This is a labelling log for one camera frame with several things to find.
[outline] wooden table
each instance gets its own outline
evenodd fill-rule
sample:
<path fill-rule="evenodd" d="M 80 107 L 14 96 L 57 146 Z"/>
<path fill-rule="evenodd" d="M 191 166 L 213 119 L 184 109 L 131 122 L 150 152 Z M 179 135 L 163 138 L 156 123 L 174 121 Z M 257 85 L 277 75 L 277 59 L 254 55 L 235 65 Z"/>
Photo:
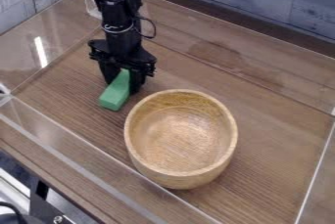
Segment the wooden table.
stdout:
<path fill-rule="evenodd" d="M 103 223 L 294 223 L 301 216 L 312 223 L 301 209 L 333 123 L 333 60 L 163 0 L 143 2 L 158 26 L 143 47 L 158 69 L 119 112 L 96 104 L 105 85 L 84 43 L 101 32 L 83 0 L 62 0 L 1 36 L 0 64 L 12 64 L 0 78 L 14 97 L 0 108 L 0 149 Z M 44 59 L 54 61 L 45 67 Z M 133 173 L 123 142 L 129 109 L 170 88 L 217 98 L 239 129 L 219 178 L 172 195 Z"/>

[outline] bowl rim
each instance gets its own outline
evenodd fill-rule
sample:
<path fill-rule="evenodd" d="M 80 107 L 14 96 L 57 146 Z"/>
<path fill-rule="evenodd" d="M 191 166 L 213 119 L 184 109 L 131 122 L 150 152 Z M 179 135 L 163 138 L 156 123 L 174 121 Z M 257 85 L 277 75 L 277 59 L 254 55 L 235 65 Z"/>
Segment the bowl rim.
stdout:
<path fill-rule="evenodd" d="M 227 117 L 227 121 L 229 121 L 229 125 L 230 125 L 230 129 L 231 129 L 231 138 L 230 138 L 230 144 L 229 147 L 226 149 L 225 154 L 222 155 L 222 157 L 213 162 L 210 165 L 207 165 L 206 167 L 192 170 L 192 171 L 171 171 L 163 168 L 158 168 L 154 165 L 151 165 L 148 162 L 146 162 L 146 160 L 140 157 L 136 149 L 133 148 L 132 142 L 131 142 L 131 138 L 129 138 L 129 122 L 131 119 L 135 115 L 135 113 L 139 110 L 139 107 L 147 102 L 150 101 L 154 97 L 162 95 L 162 94 L 172 94 L 172 93 L 191 93 L 191 94 L 196 94 L 202 97 L 205 97 L 206 100 L 211 101 L 222 110 L 222 112 L 225 113 L 226 117 Z M 131 154 L 131 156 L 136 159 L 136 161 L 140 163 L 142 166 L 144 166 L 148 170 L 159 173 L 159 174 L 164 174 L 168 176 L 175 176 L 175 177 L 188 177 L 188 176 L 196 176 L 200 175 L 206 172 L 210 172 L 211 170 L 214 170 L 215 168 L 221 167 L 221 165 L 229 160 L 229 158 L 233 155 L 233 152 L 235 150 L 235 146 L 237 146 L 237 139 L 238 139 L 238 127 L 237 127 L 237 123 L 235 123 L 235 119 L 233 118 L 233 115 L 230 113 L 230 111 L 227 110 L 227 108 L 223 106 L 223 104 L 214 99 L 211 96 L 209 96 L 207 94 L 198 92 L 195 90 L 191 89 L 168 89 L 168 90 L 163 90 L 159 91 L 156 93 L 152 93 L 151 95 L 148 95 L 147 97 L 144 97 L 132 107 L 127 119 L 125 119 L 125 123 L 124 123 L 124 141 L 125 141 L 125 147 L 127 150 Z"/>

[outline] green block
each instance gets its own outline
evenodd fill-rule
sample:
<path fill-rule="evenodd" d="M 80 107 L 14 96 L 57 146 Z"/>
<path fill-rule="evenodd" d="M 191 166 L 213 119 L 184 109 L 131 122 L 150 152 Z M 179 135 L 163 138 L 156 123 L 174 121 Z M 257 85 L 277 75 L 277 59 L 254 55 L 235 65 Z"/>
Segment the green block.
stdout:
<path fill-rule="evenodd" d="M 121 69 L 119 75 L 99 97 L 99 106 L 111 111 L 120 109 L 129 97 L 129 78 L 129 72 Z"/>

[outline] wooden bowl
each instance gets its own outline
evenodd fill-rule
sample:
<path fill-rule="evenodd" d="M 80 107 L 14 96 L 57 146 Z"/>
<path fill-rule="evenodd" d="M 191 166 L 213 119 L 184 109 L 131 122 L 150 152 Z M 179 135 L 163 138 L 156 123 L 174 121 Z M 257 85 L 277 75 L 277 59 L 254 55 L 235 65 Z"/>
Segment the wooden bowl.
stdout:
<path fill-rule="evenodd" d="M 237 124 L 225 106 L 191 90 L 166 90 L 132 108 L 124 126 L 132 163 L 151 181 L 191 189 L 223 171 L 237 145 Z"/>

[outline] green sponge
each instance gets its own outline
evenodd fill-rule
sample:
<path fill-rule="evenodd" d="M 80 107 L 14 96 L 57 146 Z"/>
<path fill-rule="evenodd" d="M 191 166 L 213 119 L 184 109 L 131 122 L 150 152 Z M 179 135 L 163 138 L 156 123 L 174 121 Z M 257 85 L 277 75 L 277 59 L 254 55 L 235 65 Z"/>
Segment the green sponge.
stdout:
<path fill-rule="evenodd" d="M 120 109 L 129 97 L 129 79 L 129 72 L 121 69 L 99 97 L 99 106 L 111 111 Z"/>

